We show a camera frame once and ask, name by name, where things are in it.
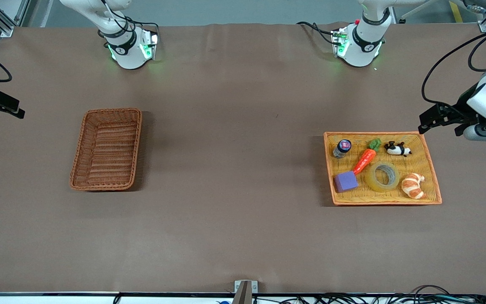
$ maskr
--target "yellow floor tape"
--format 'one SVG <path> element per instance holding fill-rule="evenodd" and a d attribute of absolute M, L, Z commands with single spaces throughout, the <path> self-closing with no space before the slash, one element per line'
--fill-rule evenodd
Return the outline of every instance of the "yellow floor tape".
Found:
<path fill-rule="evenodd" d="M 451 11 L 453 11 L 453 17 L 455 17 L 456 23 L 462 23 L 461 12 L 459 11 L 459 7 L 457 4 L 449 1 L 449 5 L 451 6 Z"/>

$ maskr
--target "wicker basket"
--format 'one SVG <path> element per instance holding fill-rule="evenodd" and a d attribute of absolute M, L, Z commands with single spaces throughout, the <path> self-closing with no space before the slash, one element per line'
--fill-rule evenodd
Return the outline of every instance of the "wicker basket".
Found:
<path fill-rule="evenodd" d="M 401 183 L 393 190 L 378 193 L 370 189 L 365 183 L 365 172 L 370 168 L 368 165 L 362 173 L 357 175 L 357 182 L 359 187 L 343 193 L 337 193 L 334 187 L 333 178 L 335 175 L 353 170 L 355 164 L 363 154 L 363 151 L 368 148 L 370 141 L 375 138 L 382 140 L 382 147 L 378 154 L 372 161 L 387 161 L 393 163 L 399 170 L 401 181 L 405 175 L 410 173 L 419 173 L 425 177 L 425 181 L 421 183 L 421 189 L 427 194 L 427 198 L 423 200 L 415 200 L 406 195 L 401 189 Z M 332 151 L 336 144 L 341 140 L 350 140 L 352 143 L 351 150 L 344 158 L 337 159 L 332 156 Z M 412 154 L 408 157 L 399 155 L 390 155 L 386 152 L 384 144 L 389 141 L 405 142 L 405 146 L 410 148 Z M 429 149 L 425 138 L 418 132 L 376 132 L 376 133 L 345 133 L 345 132 L 326 132 L 324 133 L 324 142 L 326 146 L 326 161 L 329 175 L 329 184 L 331 186 L 331 194 L 333 203 L 336 205 L 427 205 L 427 204 L 441 204 L 442 197 L 440 196 L 440 189 L 438 188 L 438 181 L 436 173 L 432 166 Z M 385 173 L 381 176 L 381 171 L 377 171 L 378 179 L 384 179 Z"/>
<path fill-rule="evenodd" d="M 88 111 L 71 171 L 75 190 L 126 190 L 135 181 L 142 115 L 135 108 Z"/>

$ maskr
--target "orange carrot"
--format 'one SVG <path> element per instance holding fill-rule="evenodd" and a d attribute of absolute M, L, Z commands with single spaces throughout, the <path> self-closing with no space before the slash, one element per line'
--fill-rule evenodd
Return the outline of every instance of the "orange carrot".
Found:
<path fill-rule="evenodd" d="M 363 155 L 361 156 L 361 159 L 359 159 L 359 162 L 357 165 L 354 167 L 354 174 L 359 174 L 363 169 L 370 164 L 370 162 L 373 160 L 374 156 L 376 156 L 376 153 L 378 152 L 378 149 L 380 148 L 380 145 L 382 144 L 382 141 L 377 138 L 370 142 L 369 148 L 363 152 Z"/>

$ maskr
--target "brown table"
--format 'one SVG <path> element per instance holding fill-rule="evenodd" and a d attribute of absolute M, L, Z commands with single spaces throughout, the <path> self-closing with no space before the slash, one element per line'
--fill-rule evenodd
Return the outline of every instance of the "brown table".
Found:
<path fill-rule="evenodd" d="M 255 279 L 263 292 L 486 293 L 486 143 L 427 133 L 440 206 L 343 208 L 322 140 L 415 130 L 428 69 L 477 26 L 393 25 L 367 68 L 307 30 L 162 28 L 160 61 L 136 71 L 93 28 L 3 39 L 14 80 L 0 90 L 26 116 L 0 113 L 0 291 L 219 292 Z M 437 69 L 430 97 L 454 103 L 478 81 L 469 50 Z M 475 64 L 485 56 L 486 44 Z M 71 190 L 83 114 L 125 106 L 145 112 L 136 187 Z"/>

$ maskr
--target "blue block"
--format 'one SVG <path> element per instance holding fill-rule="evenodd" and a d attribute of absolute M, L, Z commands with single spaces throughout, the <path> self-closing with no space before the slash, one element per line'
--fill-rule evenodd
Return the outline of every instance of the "blue block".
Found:
<path fill-rule="evenodd" d="M 348 171 L 337 175 L 335 177 L 335 186 L 338 193 L 357 188 L 358 184 L 354 172 Z"/>

